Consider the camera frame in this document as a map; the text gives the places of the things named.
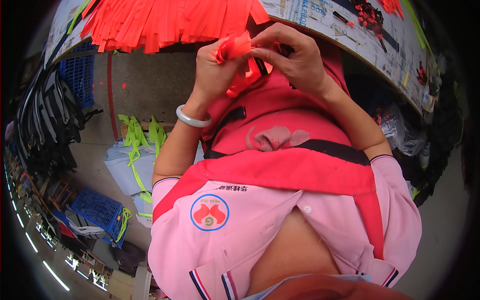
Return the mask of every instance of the fluorescent light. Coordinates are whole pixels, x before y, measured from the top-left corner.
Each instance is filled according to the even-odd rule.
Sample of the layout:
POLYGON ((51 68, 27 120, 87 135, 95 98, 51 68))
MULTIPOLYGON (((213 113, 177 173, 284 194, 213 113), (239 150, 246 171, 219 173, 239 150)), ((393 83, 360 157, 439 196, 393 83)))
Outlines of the fluorescent light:
POLYGON ((106 288, 104 288, 103 286, 100 286, 98 285, 97 283, 93 283, 94 285, 96 285, 97 287, 101 288, 102 290, 104 290, 105 292, 108 292, 106 288))
POLYGON ((22 228, 25 228, 24 223, 22 222, 22 219, 20 219, 20 215, 17 214, 18 221, 20 222, 20 225, 22 225, 22 228))
POLYGON ((47 269, 50 271, 50 274, 52 274, 53 277, 55 277, 55 279, 61 284, 61 286, 66 289, 68 292, 70 291, 70 289, 68 288, 68 286, 66 286, 61 280, 60 278, 58 278, 57 274, 55 274, 52 269, 50 269, 50 267, 48 266, 48 264, 43 261, 43 264, 45 265, 45 267, 47 267, 47 269))
POLYGON ((67 260, 65 260, 65 262, 66 262, 70 267, 72 267, 72 269, 75 268, 75 267, 74 267, 72 264, 70 264, 67 260))
POLYGON ((28 239, 28 241, 30 242, 30 245, 32 245, 33 250, 35 250, 35 252, 38 253, 38 250, 36 249, 35 245, 33 244, 32 239, 30 238, 30 236, 28 235, 28 233, 25 233, 25 235, 27 236, 27 239, 28 239))
POLYGON ((85 276, 85 275, 84 275, 82 272, 80 272, 79 270, 77 270, 77 273, 80 274, 80 275, 82 275, 83 277, 85 277, 86 280, 88 280, 88 277, 85 276))

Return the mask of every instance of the bracelet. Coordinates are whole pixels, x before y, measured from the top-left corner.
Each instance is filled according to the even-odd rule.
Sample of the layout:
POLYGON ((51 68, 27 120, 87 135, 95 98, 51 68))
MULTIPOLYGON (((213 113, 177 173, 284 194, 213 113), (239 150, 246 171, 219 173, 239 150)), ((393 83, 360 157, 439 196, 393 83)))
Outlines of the bracelet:
POLYGON ((208 115, 208 114, 207 115, 208 115, 209 119, 207 121, 200 121, 200 120, 190 118, 189 116, 186 116, 181 111, 184 106, 185 106, 185 104, 182 104, 179 107, 177 107, 177 117, 179 117, 179 120, 182 121, 183 123, 188 124, 188 125, 193 126, 193 127, 198 127, 198 128, 205 128, 205 127, 210 126, 210 124, 212 124, 212 117, 210 117, 210 115, 208 115))

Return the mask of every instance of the white button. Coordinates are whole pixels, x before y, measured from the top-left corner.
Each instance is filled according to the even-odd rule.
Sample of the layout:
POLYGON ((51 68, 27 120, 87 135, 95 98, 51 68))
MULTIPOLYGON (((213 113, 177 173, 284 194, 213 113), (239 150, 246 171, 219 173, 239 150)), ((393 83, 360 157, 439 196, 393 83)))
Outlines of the white button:
POLYGON ((308 205, 305 205, 303 207, 303 211, 306 212, 307 214, 311 214, 312 213, 312 208, 308 205))

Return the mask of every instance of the pink polo shirt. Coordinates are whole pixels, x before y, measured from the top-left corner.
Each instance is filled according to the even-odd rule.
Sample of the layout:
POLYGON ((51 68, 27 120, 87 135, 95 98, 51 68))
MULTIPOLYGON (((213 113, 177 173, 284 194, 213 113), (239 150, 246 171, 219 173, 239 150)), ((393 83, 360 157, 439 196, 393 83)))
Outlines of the pink polo shirt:
MULTIPOLYGON (((375 259, 353 197, 208 181, 178 199, 153 224, 149 266, 171 299, 242 299, 250 270, 294 206, 329 247, 341 274, 366 274, 393 286, 413 261, 421 221, 402 170, 391 156, 371 161, 384 232, 375 259)), ((153 187, 155 207, 177 183, 153 187)))

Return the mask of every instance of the striped sleeve cuff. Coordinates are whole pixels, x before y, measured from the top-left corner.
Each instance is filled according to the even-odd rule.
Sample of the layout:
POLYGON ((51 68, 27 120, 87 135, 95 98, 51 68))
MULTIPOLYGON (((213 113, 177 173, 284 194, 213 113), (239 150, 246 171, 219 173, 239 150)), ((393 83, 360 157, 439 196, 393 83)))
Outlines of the striped sleeve cuff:
POLYGON ((394 161, 396 161, 395 157, 391 156, 391 155, 388 155, 388 154, 382 154, 382 155, 378 155, 378 156, 375 156, 374 158, 372 158, 370 160, 370 163, 374 162, 375 160, 379 159, 379 158, 383 158, 383 157, 388 157, 388 158, 391 158, 393 159, 394 161))
POLYGON ((159 181, 155 182, 155 184, 154 184, 153 187, 152 187, 152 191, 153 191, 153 189, 156 187, 157 184, 159 184, 159 183, 161 183, 161 182, 164 182, 164 181, 167 181, 167 180, 180 180, 180 178, 177 178, 177 177, 167 177, 167 178, 160 179, 159 181))

